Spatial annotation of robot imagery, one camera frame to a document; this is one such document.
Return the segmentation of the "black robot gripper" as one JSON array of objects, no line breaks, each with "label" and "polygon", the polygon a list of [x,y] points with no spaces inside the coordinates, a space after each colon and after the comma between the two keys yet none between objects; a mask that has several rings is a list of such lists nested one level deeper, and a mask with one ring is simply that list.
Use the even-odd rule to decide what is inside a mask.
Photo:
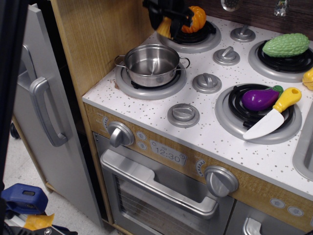
[{"label": "black robot gripper", "polygon": [[190,26],[194,13],[183,0],[144,0],[143,7],[148,9],[151,26],[157,30],[164,17],[170,18],[171,39],[175,39],[183,25]]}]

